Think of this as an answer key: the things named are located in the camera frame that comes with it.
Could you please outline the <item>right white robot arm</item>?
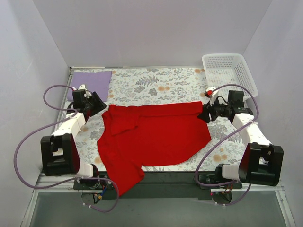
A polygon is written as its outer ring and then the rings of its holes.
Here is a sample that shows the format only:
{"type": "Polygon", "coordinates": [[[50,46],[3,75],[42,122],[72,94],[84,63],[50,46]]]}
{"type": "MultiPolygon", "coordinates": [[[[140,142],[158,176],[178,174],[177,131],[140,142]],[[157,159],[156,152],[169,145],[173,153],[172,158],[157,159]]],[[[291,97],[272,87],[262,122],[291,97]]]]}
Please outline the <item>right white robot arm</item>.
{"type": "Polygon", "coordinates": [[[220,102],[220,96],[210,87],[205,96],[210,100],[203,105],[198,118],[206,123],[218,117],[228,119],[240,131],[246,148],[239,164],[219,164],[213,172],[198,174],[197,182],[204,187],[222,187],[236,182],[277,186],[284,151],[273,145],[254,122],[253,112],[244,106],[243,91],[230,90],[228,99],[220,102]]]}

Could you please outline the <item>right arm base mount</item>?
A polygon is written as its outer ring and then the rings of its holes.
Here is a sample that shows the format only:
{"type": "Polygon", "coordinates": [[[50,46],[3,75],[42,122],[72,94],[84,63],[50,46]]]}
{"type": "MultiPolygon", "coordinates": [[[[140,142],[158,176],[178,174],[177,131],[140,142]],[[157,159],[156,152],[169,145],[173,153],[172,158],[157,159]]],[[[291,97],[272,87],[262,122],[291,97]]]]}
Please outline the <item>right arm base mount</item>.
{"type": "Polygon", "coordinates": [[[196,185],[203,190],[208,190],[210,199],[217,204],[231,204],[233,189],[242,189],[241,182],[232,182],[232,180],[224,179],[214,172],[203,172],[198,177],[193,177],[196,185]]]}

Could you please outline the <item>white plastic basket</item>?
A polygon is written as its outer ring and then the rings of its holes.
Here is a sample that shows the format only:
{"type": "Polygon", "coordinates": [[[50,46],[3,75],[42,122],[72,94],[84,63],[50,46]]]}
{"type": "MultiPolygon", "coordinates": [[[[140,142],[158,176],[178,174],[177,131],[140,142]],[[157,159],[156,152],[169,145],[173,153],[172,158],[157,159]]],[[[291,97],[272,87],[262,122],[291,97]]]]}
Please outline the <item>white plastic basket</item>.
{"type": "Polygon", "coordinates": [[[241,54],[216,53],[202,56],[206,81],[210,87],[237,84],[245,87],[244,100],[257,97],[258,90],[248,65],[241,54]]]}

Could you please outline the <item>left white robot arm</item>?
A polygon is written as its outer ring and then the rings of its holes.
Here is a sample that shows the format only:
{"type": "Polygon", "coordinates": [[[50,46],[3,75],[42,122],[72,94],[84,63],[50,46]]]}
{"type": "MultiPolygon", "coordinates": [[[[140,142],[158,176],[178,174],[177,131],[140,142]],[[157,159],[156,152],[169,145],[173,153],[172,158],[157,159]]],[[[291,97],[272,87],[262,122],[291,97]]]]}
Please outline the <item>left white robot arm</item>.
{"type": "Polygon", "coordinates": [[[46,176],[75,174],[77,177],[96,177],[98,169],[80,160],[75,137],[88,119],[106,108],[96,92],[84,89],[72,92],[73,102],[66,111],[61,126],[50,136],[41,138],[43,172],[46,176]]]}

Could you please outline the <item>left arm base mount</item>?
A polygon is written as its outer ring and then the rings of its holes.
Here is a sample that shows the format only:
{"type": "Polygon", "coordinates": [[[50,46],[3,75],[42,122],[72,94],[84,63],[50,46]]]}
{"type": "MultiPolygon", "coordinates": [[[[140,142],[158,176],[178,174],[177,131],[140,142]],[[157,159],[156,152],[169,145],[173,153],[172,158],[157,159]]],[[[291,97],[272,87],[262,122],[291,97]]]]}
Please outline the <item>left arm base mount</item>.
{"type": "Polygon", "coordinates": [[[115,187],[108,180],[76,180],[74,181],[74,190],[114,190],[115,187]]]}

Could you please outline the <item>red t shirt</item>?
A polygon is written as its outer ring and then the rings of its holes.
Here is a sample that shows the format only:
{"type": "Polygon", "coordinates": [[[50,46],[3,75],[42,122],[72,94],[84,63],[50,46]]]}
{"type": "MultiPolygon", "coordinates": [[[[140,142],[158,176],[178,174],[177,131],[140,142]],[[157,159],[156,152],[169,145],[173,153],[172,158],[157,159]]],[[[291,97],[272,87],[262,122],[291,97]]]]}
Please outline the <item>red t shirt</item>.
{"type": "Polygon", "coordinates": [[[142,166],[180,164],[211,141],[202,110],[201,102],[109,106],[97,146],[120,196],[144,178],[142,166]]]}

